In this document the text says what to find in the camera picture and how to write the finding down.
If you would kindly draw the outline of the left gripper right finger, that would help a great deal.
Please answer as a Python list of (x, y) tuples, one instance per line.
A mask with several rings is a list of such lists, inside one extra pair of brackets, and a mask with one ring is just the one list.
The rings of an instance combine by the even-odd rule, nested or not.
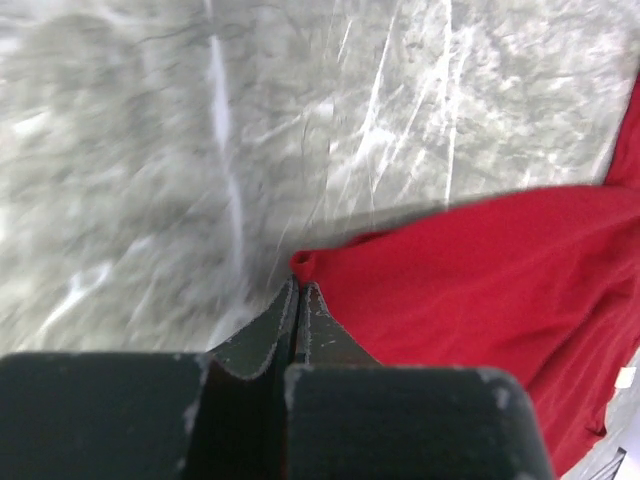
[(494, 368), (384, 367), (305, 288), (284, 381), (290, 479), (550, 479), (532, 403)]

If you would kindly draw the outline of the red t shirt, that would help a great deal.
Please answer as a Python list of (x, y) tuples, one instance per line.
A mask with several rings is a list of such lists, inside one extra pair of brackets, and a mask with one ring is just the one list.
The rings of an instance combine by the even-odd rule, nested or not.
[(384, 364), (513, 375), (564, 475), (605, 436), (639, 347), (639, 98), (600, 185), (495, 197), (299, 251), (290, 266)]

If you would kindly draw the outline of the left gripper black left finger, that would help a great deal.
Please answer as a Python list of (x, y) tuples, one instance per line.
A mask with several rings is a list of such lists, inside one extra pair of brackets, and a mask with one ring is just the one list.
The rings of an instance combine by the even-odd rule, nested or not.
[(299, 287), (205, 353), (1, 360), (5, 479), (279, 479)]

